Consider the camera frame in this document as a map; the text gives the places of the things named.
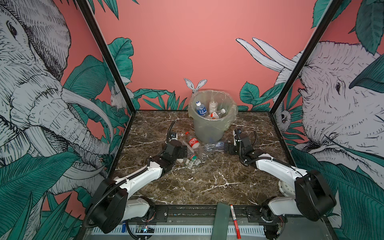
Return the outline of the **clear bottle white cap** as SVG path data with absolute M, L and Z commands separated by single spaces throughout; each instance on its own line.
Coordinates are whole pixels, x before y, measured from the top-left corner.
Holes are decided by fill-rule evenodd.
M 215 143 L 205 144 L 205 149 L 207 152 L 225 152 L 229 146 L 229 142 L 227 141 L 219 141 Z

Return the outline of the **red label cola bottle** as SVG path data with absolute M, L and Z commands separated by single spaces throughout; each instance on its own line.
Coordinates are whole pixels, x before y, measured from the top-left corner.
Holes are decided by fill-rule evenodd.
M 200 146 L 200 142 L 198 141 L 197 137 L 194 134 L 191 134 L 190 132 L 185 133 L 188 144 L 192 149 L 197 149 Z

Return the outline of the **green label clear bottle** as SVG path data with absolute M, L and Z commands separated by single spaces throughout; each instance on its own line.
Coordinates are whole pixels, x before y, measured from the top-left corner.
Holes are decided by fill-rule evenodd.
M 185 165 L 188 168 L 191 169 L 193 167 L 198 167 L 201 164 L 202 164 L 201 160 L 195 154 L 188 154 L 188 157 L 185 161 Z

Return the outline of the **red white label water bottle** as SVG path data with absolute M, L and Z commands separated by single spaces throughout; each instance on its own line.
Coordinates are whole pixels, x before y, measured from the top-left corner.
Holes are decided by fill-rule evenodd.
M 225 109 L 221 109 L 219 111 L 215 111 L 214 113 L 210 114 L 210 118 L 212 120 L 221 119 L 226 114 L 226 112 L 227 111 Z

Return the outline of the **blue label crushed bottle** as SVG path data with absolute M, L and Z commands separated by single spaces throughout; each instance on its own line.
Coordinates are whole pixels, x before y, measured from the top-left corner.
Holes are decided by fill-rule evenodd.
M 205 117 L 208 114 L 206 106 L 202 104 L 200 101 L 196 102 L 196 111 L 198 115 L 201 117 Z

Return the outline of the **yellow white label bottle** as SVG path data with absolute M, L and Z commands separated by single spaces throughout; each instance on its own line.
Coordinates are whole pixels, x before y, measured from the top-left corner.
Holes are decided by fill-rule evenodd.
M 218 103 L 215 100 L 211 100 L 209 103 L 209 114 L 214 113 L 218 109 Z

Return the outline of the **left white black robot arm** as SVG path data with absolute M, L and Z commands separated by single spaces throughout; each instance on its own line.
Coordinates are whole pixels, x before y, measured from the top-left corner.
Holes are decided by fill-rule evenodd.
M 108 234 L 125 220 L 147 217 L 153 205 L 151 200 L 130 198 L 149 183 L 166 175 L 177 160 L 183 160 L 187 156 L 187 146 L 180 141 L 171 140 L 159 154 L 149 157 L 147 164 L 141 169 L 122 178 L 103 180 L 86 209 L 83 227 L 98 227 Z

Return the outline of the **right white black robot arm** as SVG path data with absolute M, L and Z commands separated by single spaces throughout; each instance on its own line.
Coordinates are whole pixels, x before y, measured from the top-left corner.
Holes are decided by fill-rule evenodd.
M 336 197 L 319 171 L 294 167 L 255 149 L 255 144 L 240 129 L 235 129 L 233 136 L 234 142 L 225 144 L 226 153 L 238 156 L 243 166 L 266 172 L 294 190 L 292 196 L 273 197 L 261 205 L 260 215 L 265 222 L 271 223 L 285 215 L 303 216 L 316 222 L 336 206 Z

